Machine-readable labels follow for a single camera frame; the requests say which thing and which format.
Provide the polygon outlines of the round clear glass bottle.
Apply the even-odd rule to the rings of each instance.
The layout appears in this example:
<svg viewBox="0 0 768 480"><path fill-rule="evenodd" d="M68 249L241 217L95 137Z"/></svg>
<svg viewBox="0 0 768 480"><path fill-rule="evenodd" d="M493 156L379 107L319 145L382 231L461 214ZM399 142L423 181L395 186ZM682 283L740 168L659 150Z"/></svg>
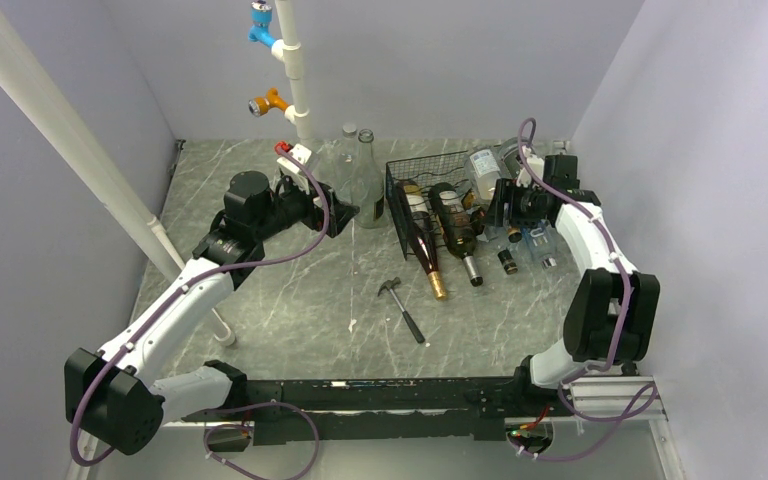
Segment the round clear glass bottle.
<svg viewBox="0 0 768 480"><path fill-rule="evenodd" d="M342 136L335 146L334 184L337 197L345 203L351 199L351 180L354 168L354 158L357 153L358 129L354 123L344 123Z"/></svg>

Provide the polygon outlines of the clear frosted wine bottle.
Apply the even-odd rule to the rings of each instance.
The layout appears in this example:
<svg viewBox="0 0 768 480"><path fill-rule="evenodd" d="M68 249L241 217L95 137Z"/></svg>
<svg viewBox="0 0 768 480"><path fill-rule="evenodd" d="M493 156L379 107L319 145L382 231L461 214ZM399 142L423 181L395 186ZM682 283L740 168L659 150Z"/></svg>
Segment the clear frosted wine bottle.
<svg viewBox="0 0 768 480"><path fill-rule="evenodd" d="M354 220L362 228L375 229L384 222L384 174L375 159L373 131L361 129L357 140L350 183L351 203L358 208Z"/></svg>

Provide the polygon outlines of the clear bottle white label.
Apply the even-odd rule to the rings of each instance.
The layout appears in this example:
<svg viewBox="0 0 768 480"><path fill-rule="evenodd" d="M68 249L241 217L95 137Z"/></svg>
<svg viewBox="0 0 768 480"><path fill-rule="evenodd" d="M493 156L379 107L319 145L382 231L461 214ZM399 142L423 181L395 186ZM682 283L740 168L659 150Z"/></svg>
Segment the clear bottle white label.
<svg viewBox="0 0 768 480"><path fill-rule="evenodd" d="M472 150L465 161L465 169L471 187L470 194L464 198L463 203L470 213L474 231L482 235L489 245L499 250L507 249L512 243L519 242L522 239L519 229L484 224L484 218L490 212L496 182L510 177L500 164L496 150L491 146Z"/></svg>

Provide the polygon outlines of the clear bottle dark label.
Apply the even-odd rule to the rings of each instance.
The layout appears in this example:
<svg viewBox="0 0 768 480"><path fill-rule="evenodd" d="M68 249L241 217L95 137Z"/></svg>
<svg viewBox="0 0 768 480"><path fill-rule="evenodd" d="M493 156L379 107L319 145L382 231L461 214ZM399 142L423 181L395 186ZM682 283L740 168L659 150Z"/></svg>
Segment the clear bottle dark label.
<svg viewBox="0 0 768 480"><path fill-rule="evenodd" d="M536 150L527 144L526 140L523 141L523 146L526 148L527 156L531 152L534 152L536 155L538 155ZM510 174L510 178L517 180L517 174L522 167L521 161L519 159L520 150L518 149L518 140L516 138L510 138L504 141L499 146L498 153L501 161Z"/></svg>

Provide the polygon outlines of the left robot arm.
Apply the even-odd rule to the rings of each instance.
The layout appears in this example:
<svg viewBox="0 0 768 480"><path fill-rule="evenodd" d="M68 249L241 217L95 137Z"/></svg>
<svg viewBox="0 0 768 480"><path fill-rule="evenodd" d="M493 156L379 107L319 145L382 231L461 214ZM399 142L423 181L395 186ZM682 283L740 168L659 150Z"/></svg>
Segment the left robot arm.
<svg viewBox="0 0 768 480"><path fill-rule="evenodd" d="M248 402L245 374L209 361L190 373L162 378L164 363L209 310L256 268L270 265L264 249L268 239L296 224L320 238L334 238L359 212L326 184L309 180L300 187L284 175L272 187L259 171L235 175L223 204L178 278L134 323L98 350L79 348L68 357L65 414L76 463L94 463L80 453L83 433L133 455L162 425L196 412L212 410L224 420L239 417Z"/></svg>

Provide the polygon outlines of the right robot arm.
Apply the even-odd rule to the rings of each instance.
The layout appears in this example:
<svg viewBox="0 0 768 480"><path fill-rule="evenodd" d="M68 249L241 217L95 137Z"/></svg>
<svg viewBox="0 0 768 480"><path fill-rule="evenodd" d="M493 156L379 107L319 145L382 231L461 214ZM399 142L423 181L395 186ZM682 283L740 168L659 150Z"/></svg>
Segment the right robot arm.
<svg viewBox="0 0 768 480"><path fill-rule="evenodd" d="M542 158L523 147L516 158L526 179L496 181L485 225L524 230L548 222L565 241L581 274L560 340L531 356L529 377L511 388L515 409L534 415L548 404L549 388L645 357L660 283L624 255L608 229L600 200L580 187L576 157Z"/></svg>

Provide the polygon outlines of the green wine bottle silver cap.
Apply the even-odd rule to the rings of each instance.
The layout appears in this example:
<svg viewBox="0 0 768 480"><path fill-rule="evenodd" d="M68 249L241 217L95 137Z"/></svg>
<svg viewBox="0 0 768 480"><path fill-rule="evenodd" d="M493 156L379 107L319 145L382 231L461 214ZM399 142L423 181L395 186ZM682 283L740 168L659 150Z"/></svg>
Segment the green wine bottle silver cap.
<svg viewBox="0 0 768 480"><path fill-rule="evenodd" d="M429 189L428 198L448 252L462 262L470 284L481 286L484 279L475 259L477 234L454 186L447 182L436 183Z"/></svg>

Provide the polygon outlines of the blue label clear bottle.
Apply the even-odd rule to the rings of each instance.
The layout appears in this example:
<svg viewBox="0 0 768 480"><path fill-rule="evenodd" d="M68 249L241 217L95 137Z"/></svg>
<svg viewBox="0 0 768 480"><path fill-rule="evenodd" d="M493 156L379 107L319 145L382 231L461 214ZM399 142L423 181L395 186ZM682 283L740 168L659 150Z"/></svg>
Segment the blue label clear bottle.
<svg viewBox="0 0 768 480"><path fill-rule="evenodd" d="M546 221L523 231L523 242L531 259L543 269L557 265L557 245Z"/></svg>

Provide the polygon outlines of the red wine bottle gold cap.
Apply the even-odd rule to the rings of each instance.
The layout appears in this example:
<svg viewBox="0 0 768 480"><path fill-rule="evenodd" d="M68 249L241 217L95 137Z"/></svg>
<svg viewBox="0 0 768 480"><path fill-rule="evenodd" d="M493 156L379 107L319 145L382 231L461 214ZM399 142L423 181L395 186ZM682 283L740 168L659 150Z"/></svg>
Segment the red wine bottle gold cap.
<svg viewBox="0 0 768 480"><path fill-rule="evenodd" d="M408 244L426 274L434 298L443 301L448 293L440 272L431 213L421 188L414 181L402 180L395 190L407 221Z"/></svg>

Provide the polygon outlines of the small grey hammer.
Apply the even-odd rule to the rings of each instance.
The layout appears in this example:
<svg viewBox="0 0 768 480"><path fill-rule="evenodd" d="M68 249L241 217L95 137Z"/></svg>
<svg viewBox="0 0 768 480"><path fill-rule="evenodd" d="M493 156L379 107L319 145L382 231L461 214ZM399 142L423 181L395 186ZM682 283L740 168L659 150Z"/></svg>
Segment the small grey hammer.
<svg viewBox="0 0 768 480"><path fill-rule="evenodd" d="M393 298L395 304L400 310L402 319L406 324L408 330L410 331L411 335L413 336L414 340L418 344L425 344L426 343L425 336L422 334L417 323L415 322L411 314L406 309L404 303L396 293L396 288L400 284L401 284L401 280L399 277L395 277L391 280L385 280L379 287L377 295L381 296L384 292L387 292Z"/></svg>

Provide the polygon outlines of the orange pipe nozzle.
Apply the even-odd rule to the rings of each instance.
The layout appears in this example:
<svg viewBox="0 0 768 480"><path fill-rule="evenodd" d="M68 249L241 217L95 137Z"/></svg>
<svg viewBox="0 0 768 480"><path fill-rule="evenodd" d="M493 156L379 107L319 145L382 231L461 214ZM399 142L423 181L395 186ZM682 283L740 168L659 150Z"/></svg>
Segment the orange pipe nozzle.
<svg viewBox="0 0 768 480"><path fill-rule="evenodd" d="M275 109L285 112L288 107L289 104L282 98L275 87L270 88L265 95L254 97L248 102L249 112L254 117L264 116L269 111Z"/></svg>

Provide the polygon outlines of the blue pipe nozzle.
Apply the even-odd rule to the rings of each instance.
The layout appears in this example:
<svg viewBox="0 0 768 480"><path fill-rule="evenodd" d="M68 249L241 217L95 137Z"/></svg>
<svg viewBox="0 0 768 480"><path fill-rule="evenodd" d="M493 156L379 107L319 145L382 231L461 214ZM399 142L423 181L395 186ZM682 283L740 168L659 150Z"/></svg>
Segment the blue pipe nozzle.
<svg viewBox="0 0 768 480"><path fill-rule="evenodd" d="M270 33L270 25L273 20L273 7L264 0L255 0L250 4L250 16L252 26L247 38L252 43L259 43L267 48L272 48L275 38Z"/></svg>

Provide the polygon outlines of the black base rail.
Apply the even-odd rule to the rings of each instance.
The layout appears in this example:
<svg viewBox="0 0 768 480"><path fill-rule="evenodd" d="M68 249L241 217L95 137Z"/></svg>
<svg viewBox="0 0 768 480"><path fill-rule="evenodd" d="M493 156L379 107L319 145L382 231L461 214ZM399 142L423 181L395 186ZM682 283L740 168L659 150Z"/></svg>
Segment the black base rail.
<svg viewBox="0 0 768 480"><path fill-rule="evenodd" d="M537 418L568 419L554 390L512 376L351 380L248 380L220 407L189 422L244 421L257 446L311 439L470 437L503 441L506 429Z"/></svg>

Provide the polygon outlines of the white pvc pipe frame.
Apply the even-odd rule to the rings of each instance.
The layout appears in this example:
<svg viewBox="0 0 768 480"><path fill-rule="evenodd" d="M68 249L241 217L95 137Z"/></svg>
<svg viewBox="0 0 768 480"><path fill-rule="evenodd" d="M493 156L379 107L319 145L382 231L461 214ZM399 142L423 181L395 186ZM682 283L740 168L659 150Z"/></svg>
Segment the white pvc pipe frame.
<svg viewBox="0 0 768 480"><path fill-rule="evenodd" d="M281 36L270 48L284 66L292 102L284 112L309 144L313 124L304 83L302 44L289 1L267 2ZM183 260L160 220L148 211L107 151L0 9L0 88L76 173L155 267L174 280Z"/></svg>

